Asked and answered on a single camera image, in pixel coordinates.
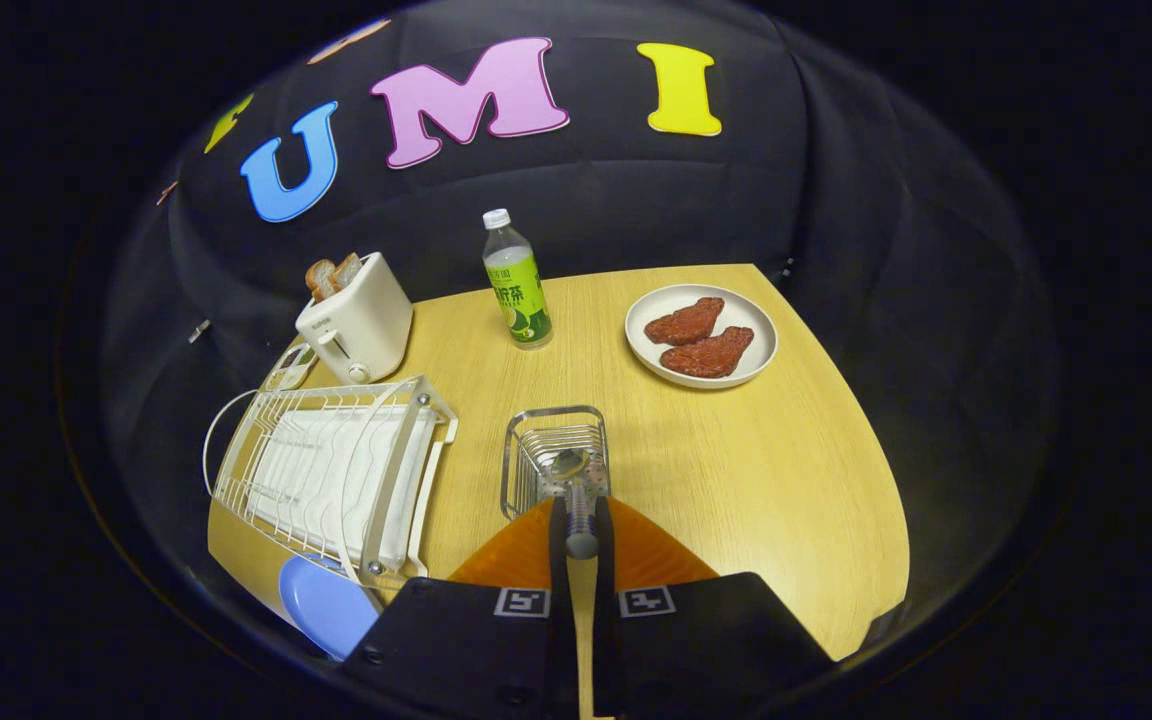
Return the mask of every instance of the yellow letter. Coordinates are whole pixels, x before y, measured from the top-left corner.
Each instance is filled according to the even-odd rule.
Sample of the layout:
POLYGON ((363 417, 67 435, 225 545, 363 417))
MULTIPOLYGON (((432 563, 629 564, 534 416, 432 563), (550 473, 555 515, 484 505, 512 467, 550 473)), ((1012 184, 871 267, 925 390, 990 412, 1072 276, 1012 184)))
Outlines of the yellow letter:
POLYGON ((234 109, 230 109, 228 111, 228 113, 225 113, 225 118, 220 118, 219 120, 215 121, 215 128, 212 128, 211 131, 211 141, 207 141, 207 146, 205 146, 202 150, 202 153, 204 156, 207 152, 211 152, 211 149, 214 147, 218 142, 220 142, 221 137, 229 135, 229 130, 233 129, 233 127, 238 123, 238 113, 242 113, 243 109, 247 109, 247 105, 248 103, 252 101, 252 97, 256 97, 255 92, 252 94, 249 94, 247 97, 247 100, 243 100, 242 103, 238 103, 238 105, 234 106, 234 109))
POLYGON ((705 68, 714 59, 698 50, 664 41, 644 41, 639 53, 652 60, 657 69, 660 92, 655 113, 647 115, 647 123, 660 132, 713 136, 723 124, 708 114, 708 91, 705 88, 705 68))

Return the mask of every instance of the yellow letter i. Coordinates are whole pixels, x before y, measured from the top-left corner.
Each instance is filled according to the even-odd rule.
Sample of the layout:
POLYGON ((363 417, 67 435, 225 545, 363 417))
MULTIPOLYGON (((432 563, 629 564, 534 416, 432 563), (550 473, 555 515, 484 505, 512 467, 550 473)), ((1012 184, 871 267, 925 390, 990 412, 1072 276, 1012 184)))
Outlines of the yellow letter i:
POLYGON ((647 123, 660 132, 713 136, 723 124, 708 114, 708 90, 705 88, 705 68, 714 59, 698 50, 664 41, 644 41, 639 53, 652 60, 657 69, 660 92, 655 113, 647 115, 647 123))

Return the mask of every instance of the blue plate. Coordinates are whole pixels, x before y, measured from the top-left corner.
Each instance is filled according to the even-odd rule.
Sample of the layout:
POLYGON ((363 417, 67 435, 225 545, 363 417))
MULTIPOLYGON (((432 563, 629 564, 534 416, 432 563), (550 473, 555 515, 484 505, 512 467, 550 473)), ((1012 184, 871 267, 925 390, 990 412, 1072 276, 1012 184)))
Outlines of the blue plate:
MULTIPOLYGON (((328 564, 332 560, 324 559, 328 564)), ((305 634, 335 660, 344 660, 380 617, 364 588, 297 555, 278 575, 283 606, 305 634)))

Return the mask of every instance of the plastic bottle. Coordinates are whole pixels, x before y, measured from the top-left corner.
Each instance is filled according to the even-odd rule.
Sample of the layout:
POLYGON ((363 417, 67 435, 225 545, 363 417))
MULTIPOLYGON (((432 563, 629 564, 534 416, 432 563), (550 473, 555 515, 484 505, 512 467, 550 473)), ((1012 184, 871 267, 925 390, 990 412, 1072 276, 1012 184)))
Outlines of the plastic bottle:
POLYGON ((509 211, 492 210, 483 214, 488 242, 483 248, 483 264, 495 291, 497 302, 509 328, 513 343, 524 350, 548 343, 554 336, 545 293, 540 290, 540 273, 531 243, 509 223, 509 211))

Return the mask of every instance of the green label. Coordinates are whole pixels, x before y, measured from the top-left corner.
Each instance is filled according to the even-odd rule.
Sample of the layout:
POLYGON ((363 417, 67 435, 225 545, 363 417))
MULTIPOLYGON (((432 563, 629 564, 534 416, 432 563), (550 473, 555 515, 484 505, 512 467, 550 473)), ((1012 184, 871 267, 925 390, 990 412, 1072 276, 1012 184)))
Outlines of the green label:
POLYGON ((550 334, 553 325, 545 309, 545 293, 540 290, 535 255, 503 268, 488 268, 488 279, 513 340, 538 342, 550 334))

